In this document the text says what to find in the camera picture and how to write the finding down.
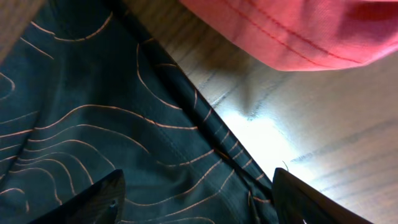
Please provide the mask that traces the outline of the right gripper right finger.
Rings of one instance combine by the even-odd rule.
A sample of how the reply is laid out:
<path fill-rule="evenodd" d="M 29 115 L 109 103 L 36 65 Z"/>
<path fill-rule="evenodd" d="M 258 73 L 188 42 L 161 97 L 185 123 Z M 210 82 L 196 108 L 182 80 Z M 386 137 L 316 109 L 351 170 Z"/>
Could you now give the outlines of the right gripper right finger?
<path fill-rule="evenodd" d="M 371 224 L 283 168 L 274 172 L 272 203 L 279 223 Z"/>

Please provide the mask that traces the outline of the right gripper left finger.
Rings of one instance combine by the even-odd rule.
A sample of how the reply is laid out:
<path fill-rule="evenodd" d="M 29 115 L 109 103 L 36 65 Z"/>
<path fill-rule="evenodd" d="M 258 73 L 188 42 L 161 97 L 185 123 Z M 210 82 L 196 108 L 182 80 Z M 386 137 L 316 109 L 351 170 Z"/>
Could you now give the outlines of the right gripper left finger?
<path fill-rule="evenodd" d="M 125 196 L 124 172 L 116 169 L 31 224 L 120 224 Z"/>

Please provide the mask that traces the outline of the black orange patterned jersey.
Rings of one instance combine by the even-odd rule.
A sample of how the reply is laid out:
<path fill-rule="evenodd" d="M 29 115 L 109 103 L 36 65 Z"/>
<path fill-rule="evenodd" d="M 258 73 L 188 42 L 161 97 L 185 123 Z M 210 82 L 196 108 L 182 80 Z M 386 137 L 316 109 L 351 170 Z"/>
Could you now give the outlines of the black orange patterned jersey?
<path fill-rule="evenodd" d="M 119 223 L 277 223 L 272 184 L 121 1 L 47 1 L 1 64 L 1 222 L 122 170 Z"/>

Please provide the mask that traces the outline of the red t-shirt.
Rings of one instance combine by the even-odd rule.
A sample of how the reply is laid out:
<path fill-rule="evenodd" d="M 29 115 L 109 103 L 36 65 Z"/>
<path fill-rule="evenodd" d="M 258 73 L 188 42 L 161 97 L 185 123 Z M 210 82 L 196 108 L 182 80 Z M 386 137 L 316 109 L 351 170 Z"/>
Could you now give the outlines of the red t-shirt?
<path fill-rule="evenodd" d="M 276 70 L 362 67 L 397 51 L 397 1 L 181 3 L 234 45 Z"/>

